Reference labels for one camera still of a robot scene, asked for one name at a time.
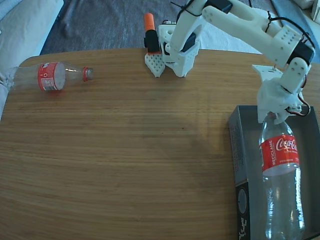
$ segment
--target robotic arm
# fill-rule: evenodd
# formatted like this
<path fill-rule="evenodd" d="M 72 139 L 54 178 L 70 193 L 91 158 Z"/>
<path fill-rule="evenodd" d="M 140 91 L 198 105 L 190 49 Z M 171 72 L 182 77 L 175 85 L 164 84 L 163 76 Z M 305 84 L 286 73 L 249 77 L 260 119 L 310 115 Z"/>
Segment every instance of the robotic arm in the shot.
<path fill-rule="evenodd" d="M 190 0 L 180 11 L 176 24 L 166 22 L 159 26 L 161 54 L 157 58 L 178 77 L 185 77 L 194 65 L 201 45 L 199 36 L 207 23 L 243 40 L 275 65 L 285 68 L 282 73 L 275 67 L 253 66 L 262 80 L 257 94 L 259 123 L 269 112 L 277 115 L 276 124 L 288 116 L 302 115 L 301 106 L 307 104 L 302 90 L 314 48 L 302 42 L 303 35 L 291 27 L 279 27 L 238 0 Z M 147 60 L 146 64 L 155 73 Z"/>

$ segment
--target orange cap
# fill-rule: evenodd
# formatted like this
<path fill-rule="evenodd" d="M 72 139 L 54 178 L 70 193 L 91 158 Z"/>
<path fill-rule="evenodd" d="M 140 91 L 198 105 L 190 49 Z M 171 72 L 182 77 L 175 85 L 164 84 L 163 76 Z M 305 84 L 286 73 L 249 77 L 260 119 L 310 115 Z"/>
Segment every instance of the orange cap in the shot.
<path fill-rule="evenodd" d="M 145 32 L 149 30 L 156 30 L 154 16 L 151 13 L 146 13 L 144 15 L 144 30 Z"/>

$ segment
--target plastic bottle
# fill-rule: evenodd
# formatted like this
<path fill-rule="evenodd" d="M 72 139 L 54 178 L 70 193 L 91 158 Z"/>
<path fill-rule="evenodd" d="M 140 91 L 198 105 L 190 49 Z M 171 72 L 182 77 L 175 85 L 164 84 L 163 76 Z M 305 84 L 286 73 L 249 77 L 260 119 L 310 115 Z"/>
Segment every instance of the plastic bottle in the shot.
<path fill-rule="evenodd" d="M 267 198 L 265 236 L 268 240 L 301 240 L 305 229 L 296 139 L 286 122 L 264 120 L 259 139 L 263 184 Z"/>
<path fill-rule="evenodd" d="M 14 67 L 4 74 L 3 84 L 10 92 L 29 89 L 61 90 L 64 87 L 93 79 L 93 69 L 76 67 L 67 62 L 41 63 L 31 67 Z"/>

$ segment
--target cardboard box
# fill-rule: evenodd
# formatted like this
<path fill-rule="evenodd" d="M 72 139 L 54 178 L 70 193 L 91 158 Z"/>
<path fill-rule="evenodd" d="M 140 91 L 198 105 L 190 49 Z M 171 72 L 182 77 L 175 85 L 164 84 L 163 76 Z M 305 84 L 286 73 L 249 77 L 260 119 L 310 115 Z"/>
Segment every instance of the cardboard box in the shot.
<path fill-rule="evenodd" d="M 314 108 L 286 121 L 297 141 L 301 169 L 304 240 L 320 235 L 320 131 Z M 258 140 L 257 107 L 239 105 L 229 118 L 239 240 L 264 240 L 267 202 Z"/>

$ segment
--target clear plastic bottle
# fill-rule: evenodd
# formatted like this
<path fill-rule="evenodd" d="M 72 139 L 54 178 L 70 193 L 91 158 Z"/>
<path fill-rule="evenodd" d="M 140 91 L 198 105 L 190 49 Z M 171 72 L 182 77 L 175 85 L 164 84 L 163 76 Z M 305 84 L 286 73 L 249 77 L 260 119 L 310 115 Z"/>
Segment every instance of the clear plastic bottle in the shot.
<path fill-rule="evenodd" d="M 31 67 L 14 67 L 5 74 L 3 84 L 10 92 L 29 89 L 61 90 L 64 87 L 93 79 L 93 69 L 76 67 L 67 62 L 41 63 Z"/>
<path fill-rule="evenodd" d="M 301 240 L 305 229 L 300 183 L 301 171 L 294 134 L 286 122 L 264 120 L 259 146 L 267 197 L 265 236 L 268 240 Z"/>

